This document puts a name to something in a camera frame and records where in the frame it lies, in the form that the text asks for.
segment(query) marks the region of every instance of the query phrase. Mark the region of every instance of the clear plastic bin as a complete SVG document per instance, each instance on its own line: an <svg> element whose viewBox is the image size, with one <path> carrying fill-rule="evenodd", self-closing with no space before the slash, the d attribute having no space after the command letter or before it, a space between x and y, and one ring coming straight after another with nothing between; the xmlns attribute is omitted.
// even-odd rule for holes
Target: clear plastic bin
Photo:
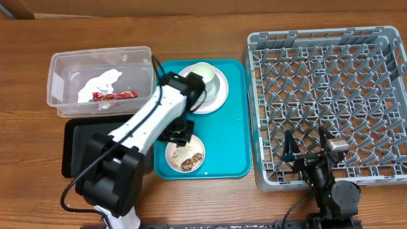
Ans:
<svg viewBox="0 0 407 229"><path fill-rule="evenodd" d="M107 101L107 109L99 108L106 101L78 103L78 93L86 83L111 69L122 73L112 84L113 93L135 90L138 98ZM58 109L61 117L128 114L140 109L154 88L151 50L147 46L64 52L51 59L46 101Z"/></svg>

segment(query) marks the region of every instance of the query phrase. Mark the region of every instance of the teal mat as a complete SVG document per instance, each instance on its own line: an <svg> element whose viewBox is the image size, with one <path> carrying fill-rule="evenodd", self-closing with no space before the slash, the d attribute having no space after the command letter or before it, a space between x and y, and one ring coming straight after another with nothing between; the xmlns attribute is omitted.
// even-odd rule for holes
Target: teal mat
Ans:
<svg viewBox="0 0 407 229"><path fill-rule="evenodd" d="M249 112L243 65L233 59L171 60L162 64L166 72L179 73L197 62L217 67L228 80L229 94L225 103L209 114L188 114L195 122L193 134L205 146L205 160L195 171L173 170L165 159L167 144L154 143L154 168L164 179L202 179L245 176L251 167Z"/></svg>

